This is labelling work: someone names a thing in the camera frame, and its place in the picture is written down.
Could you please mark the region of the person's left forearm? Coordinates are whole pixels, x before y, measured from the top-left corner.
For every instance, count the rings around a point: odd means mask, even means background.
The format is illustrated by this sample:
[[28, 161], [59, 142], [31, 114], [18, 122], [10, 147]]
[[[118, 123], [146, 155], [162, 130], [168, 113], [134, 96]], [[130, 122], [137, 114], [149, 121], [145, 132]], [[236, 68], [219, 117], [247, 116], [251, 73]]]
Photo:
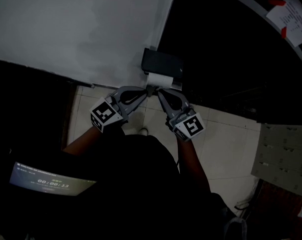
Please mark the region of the person's left forearm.
[[102, 133], [92, 126], [84, 134], [63, 149], [63, 152], [81, 156], [85, 154], [102, 136]]

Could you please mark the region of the lit screen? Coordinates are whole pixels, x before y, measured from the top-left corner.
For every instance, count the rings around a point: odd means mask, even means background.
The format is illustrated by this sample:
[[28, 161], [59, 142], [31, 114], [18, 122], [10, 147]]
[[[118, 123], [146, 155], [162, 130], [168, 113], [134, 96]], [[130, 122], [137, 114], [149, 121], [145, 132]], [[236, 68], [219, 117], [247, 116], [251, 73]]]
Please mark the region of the lit screen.
[[10, 183], [37, 192], [77, 196], [96, 182], [53, 174], [16, 162], [12, 170]]

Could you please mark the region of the white note with red tape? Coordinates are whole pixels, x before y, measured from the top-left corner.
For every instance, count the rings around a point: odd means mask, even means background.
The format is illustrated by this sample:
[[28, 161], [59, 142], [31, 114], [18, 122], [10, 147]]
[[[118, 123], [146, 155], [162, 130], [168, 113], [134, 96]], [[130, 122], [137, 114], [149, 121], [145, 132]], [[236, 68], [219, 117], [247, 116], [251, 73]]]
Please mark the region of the white note with red tape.
[[302, 6], [297, 0], [270, 0], [274, 7], [266, 18], [280, 29], [294, 47], [302, 44]]

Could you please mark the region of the dark glass door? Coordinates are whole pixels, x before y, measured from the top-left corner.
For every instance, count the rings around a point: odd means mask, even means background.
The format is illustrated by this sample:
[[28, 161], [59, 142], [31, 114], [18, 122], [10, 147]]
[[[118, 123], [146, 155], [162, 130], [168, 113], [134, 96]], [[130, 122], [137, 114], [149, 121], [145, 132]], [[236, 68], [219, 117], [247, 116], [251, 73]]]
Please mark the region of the dark glass door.
[[192, 103], [302, 125], [302, 44], [294, 48], [267, 21], [270, 1], [173, 0], [158, 50], [183, 60]]

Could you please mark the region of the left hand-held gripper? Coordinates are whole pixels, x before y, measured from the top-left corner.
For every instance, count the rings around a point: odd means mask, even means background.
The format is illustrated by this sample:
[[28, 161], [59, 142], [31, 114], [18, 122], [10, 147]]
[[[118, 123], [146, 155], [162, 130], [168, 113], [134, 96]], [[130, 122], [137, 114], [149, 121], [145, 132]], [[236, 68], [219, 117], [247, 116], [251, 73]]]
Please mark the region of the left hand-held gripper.
[[103, 133], [109, 126], [125, 124], [129, 114], [146, 99], [147, 94], [141, 87], [123, 86], [113, 92], [112, 96], [100, 98], [90, 109], [92, 125]]

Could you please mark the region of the person in dark clothes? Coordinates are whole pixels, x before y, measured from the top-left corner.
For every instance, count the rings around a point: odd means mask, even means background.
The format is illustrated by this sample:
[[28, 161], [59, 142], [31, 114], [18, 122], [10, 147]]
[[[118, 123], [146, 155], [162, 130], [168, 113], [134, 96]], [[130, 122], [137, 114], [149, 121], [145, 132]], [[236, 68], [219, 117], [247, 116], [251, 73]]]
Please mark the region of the person in dark clothes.
[[80, 213], [85, 237], [224, 240], [220, 195], [188, 187], [179, 160], [154, 136], [103, 132], [83, 155], [63, 152], [96, 182]]

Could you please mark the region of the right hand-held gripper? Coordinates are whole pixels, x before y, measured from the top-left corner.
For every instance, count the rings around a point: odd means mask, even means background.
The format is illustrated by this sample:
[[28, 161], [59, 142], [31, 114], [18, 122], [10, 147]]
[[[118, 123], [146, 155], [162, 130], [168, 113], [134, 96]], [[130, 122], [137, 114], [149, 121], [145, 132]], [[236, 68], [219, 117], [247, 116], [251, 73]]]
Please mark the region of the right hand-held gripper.
[[184, 94], [173, 89], [160, 88], [158, 98], [163, 111], [168, 115], [166, 125], [180, 139], [186, 142], [205, 131], [200, 113], [195, 112], [193, 107], [189, 106], [177, 113], [177, 109], [188, 106]]

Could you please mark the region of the white toilet paper roll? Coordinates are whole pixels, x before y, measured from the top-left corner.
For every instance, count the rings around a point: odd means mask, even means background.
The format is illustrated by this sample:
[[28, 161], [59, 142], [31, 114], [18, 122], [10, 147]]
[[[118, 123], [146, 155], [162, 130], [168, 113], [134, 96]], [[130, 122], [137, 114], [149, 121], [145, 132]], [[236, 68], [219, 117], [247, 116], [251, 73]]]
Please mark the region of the white toilet paper roll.
[[147, 85], [160, 87], [160, 88], [170, 88], [173, 83], [173, 77], [165, 76], [162, 74], [148, 73]]

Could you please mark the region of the person's right forearm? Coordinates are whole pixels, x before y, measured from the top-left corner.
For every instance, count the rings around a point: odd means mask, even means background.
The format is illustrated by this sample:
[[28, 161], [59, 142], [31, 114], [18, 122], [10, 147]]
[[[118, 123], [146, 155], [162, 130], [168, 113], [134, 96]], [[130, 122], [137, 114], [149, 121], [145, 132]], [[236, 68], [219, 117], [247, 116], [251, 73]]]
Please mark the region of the person's right forearm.
[[184, 183], [194, 190], [210, 193], [209, 182], [193, 142], [191, 140], [186, 142], [177, 137], [177, 146], [180, 174]]

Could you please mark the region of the black toilet paper holder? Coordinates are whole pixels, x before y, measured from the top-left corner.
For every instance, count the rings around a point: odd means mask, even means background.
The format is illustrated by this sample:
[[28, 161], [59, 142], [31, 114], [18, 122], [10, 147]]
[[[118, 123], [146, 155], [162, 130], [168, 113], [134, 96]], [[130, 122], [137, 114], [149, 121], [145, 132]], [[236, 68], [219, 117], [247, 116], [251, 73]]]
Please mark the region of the black toilet paper holder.
[[171, 88], [182, 88], [184, 61], [174, 55], [144, 48], [141, 69], [146, 76], [156, 73], [173, 77]]

